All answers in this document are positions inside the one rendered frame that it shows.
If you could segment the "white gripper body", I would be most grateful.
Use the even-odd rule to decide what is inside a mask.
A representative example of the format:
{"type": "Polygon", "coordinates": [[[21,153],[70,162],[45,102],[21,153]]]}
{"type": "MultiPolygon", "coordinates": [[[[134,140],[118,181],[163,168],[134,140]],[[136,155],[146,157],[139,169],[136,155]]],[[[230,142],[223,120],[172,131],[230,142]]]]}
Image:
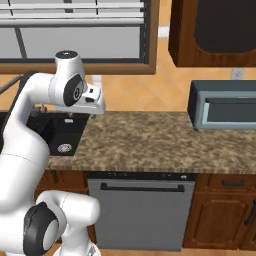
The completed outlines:
{"type": "Polygon", "coordinates": [[[106,103],[103,96],[96,102],[87,102],[86,97],[82,96],[76,104],[69,108],[69,111],[73,113],[101,115],[106,111],[106,103]]]}

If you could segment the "black sink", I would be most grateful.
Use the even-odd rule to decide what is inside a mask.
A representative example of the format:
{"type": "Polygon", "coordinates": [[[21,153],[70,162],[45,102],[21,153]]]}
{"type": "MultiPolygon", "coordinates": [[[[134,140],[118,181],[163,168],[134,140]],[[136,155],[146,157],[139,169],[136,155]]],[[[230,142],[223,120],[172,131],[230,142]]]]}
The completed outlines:
{"type": "Polygon", "coordinates": [[[31,113],[26,126],[48,144],[51,156],[73,156],[86,127],[89,114],[47,112],[31,113]]]}

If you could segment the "brown cupboard under sink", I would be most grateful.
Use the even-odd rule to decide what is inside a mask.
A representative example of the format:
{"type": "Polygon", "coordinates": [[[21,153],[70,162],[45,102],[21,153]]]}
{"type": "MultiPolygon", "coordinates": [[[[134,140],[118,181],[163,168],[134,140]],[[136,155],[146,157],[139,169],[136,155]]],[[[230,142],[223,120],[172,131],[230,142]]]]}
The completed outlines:
{"type": "Polygon", "coordinates": [[[59,190],[87,194],[88,184],[86,173],[74,170],[46,170],[36,188],[34,198],[48,190],[59,190]]]}

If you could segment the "grey tap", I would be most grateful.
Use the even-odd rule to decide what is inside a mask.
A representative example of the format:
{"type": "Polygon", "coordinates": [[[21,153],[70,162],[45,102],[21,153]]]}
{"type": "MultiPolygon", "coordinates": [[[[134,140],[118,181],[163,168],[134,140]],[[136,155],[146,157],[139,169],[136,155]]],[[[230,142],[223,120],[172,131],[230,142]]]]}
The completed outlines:
{"type": "Polygon", "coordinates": [[[19,76],[15,76],[13,79],[11,79],[10,81],[8,81],[6,84],[4,84],[3,86],[0,86],[0,95],[2,93],[4,93],[5,91],[7,91],[10,87],[12,87],[14,84],[16,84],[19,80],[21,80],[23,76],[19,75],[19,76]]]}

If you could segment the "window with white blinds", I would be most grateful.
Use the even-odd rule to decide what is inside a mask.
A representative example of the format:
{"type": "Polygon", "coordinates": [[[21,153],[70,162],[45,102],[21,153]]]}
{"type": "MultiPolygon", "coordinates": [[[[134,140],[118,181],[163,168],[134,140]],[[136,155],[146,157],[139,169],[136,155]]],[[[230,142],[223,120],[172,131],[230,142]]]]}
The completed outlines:
{"type": "Polygon", "coordinates": [[[153,74],[160,0],[0,0],[0,74],[56,71],[77,52],[89,75],[153,74]]]}

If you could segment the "grey dishwasher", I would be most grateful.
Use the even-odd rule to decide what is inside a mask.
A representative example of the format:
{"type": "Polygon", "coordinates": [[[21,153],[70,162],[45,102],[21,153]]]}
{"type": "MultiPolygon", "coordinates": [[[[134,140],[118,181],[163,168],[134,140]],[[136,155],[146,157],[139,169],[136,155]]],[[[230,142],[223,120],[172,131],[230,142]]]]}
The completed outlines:
{"type": "Polygon", "coordinates": [[[196,176],[189,173],[106,172],[87,174],[89,195],[100,202],[94,225],[101,249],[179,251],[185,234],[196,176]],[[100,184],[176,187],[183,193],[103,191],[100,184]]]}

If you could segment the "dark blue-grey microwave oven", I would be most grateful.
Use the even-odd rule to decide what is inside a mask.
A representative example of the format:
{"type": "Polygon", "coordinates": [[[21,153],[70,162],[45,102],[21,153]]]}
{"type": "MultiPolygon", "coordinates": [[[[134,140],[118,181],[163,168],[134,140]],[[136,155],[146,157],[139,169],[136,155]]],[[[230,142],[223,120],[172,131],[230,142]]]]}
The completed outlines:
{"type": "Polygon", "coordinates": [[[195,130],[256,129],[256,80],[193,80],[187,113],[195,130]]]}

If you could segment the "brown wooden drawer front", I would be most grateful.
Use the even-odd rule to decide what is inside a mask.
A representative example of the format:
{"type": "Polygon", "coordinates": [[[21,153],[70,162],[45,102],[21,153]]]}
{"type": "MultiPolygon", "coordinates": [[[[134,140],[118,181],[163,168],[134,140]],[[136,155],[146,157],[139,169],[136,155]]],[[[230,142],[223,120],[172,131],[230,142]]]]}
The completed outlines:
{"type": "Polygon", "coordinates": [[[199,174],[197,176],[196,192],[255,192],[256,191],[256,175],[249,174],[199,174]],[[238,181],[244,180],[245,185],[223,186],[222,180],[238,181]]]}

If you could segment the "brown wooden cupboard door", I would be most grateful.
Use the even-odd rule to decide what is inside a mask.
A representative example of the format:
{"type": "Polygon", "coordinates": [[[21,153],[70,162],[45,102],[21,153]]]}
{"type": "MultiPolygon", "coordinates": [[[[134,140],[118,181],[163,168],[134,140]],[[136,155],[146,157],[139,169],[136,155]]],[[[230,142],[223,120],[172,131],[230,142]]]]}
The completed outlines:
{"type": "Polygon", "coordinates": [[[256,196],[248,193],[195,192],[190,207],[184,248],[238,249],[249,231],[248,217],[256,196]]]}

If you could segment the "brown wall cupboard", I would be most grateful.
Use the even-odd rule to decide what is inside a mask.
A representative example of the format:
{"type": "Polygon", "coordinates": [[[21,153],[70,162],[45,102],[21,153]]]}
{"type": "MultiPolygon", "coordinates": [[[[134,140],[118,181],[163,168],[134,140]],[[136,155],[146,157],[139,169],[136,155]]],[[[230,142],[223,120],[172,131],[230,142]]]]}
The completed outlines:
{"type": "Polygon", "coordinates": [[[256,0],[172,0],[177,67],[256,67],[256,0]]]}

